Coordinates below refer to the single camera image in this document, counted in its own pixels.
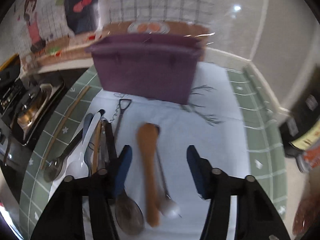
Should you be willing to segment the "brown wooden spoon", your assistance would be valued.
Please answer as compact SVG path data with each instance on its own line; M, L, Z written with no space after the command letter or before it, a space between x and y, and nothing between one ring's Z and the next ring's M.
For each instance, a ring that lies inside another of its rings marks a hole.
M145 123L138 129L137 142L144 170L146 221L152 228L160 225L158 193L155 176L155 153L158 132L154 124Z

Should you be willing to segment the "white plastic spoon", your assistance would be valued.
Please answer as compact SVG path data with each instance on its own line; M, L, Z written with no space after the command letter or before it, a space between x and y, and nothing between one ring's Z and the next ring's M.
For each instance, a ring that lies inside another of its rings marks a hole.
M82 143L78 147L79 150L76 150L76 157L66 168L67 176L72 176L73 178L78 179L89 175L89 168L85 162L85 153L100 118L101 112L95 113L91 121L89 121L89 118L85 117L82 131Z

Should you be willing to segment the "small white-tipped metal spoon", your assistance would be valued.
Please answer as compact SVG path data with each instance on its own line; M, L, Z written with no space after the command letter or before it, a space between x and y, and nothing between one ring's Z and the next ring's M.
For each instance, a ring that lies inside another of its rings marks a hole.
M181 216L180 215L181 210L179 205L175 201L173 201L172 198L170 197L157 146L156 146L156 155L157 155L159 172L160 172L161 182L162 182L163 192L164 192L163 196L161 197L161 200L159 201L159 210L164 217L175 219Z

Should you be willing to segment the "large steel spoon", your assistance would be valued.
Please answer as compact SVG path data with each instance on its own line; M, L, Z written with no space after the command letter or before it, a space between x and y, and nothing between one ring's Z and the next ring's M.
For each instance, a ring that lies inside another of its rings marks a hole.
M144 217L140 207L123 190L115 202L115 216L121 230L136 236L144 230Z

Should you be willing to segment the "green tiled mat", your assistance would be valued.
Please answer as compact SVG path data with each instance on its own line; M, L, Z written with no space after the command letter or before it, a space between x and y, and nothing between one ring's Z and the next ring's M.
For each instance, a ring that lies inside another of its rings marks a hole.
M74 85L91 68L76 80L63 99L67 98ZM257 178L270 200L275 204L276 210L281 216L284 216L287 199L286 169L283 144L277 122L272 117L271 110L264 106L247 70L232 71L240 72L245 78L245 90L239 93L237 98L245 123L251 168L249 174ZM56 118L54 114L57 107L61 105L62 99L58 105L54 106L51 118L46 126L41 129L40 137L24 175L20 197L20 231L24 239L31 237L35 225L57 186L57 183L44 181L43 171L40 168L41 161L43 159L52 160L49 159L49 154L57 136L88 91L89 85L83 85L80 92L71 102L66 104L66 110L60 117Z

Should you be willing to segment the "purple plastic utensil holder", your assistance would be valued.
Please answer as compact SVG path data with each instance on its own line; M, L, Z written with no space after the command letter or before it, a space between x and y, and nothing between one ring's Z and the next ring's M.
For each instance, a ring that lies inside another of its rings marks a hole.
M121 34L85 49L104 90L185 105L188 103L200 40L171 34Z

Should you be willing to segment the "dark soy sauce bottle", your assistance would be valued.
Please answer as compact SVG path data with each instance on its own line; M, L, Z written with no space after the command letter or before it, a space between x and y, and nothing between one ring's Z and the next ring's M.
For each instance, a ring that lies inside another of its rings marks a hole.
M319 119L319 67L311 74L307 87L294 104L290 117L280 126L284 145L308 132Z

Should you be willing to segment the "red orange-capped bottle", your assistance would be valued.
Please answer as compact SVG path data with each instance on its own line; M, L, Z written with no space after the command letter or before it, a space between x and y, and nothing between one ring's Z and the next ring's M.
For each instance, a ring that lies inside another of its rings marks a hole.
M295 158L301 173L309 173L319 166L319 140L307 150L300 150L292 145L286 146L285 157Z

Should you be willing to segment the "gas stove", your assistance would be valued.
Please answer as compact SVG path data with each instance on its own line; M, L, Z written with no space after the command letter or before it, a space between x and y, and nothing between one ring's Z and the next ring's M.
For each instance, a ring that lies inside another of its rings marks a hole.
M65 83L60 73L22 77L15 54L1 65L1 162L22 167L23 150L34 144L36 130Z

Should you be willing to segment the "black-handled steel spoon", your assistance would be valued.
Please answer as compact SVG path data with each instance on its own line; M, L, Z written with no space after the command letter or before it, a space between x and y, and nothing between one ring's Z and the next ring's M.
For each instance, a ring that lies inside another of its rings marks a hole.
M100 109L101 117L105 114L104 109ZM67 157L75 150L76 146L82 143L82 130L73 138L69 145L65 148L63 153L57 158L53 159L48 166L45 168L43 178L45 182L53 182L58 178L62 172L63 163Z

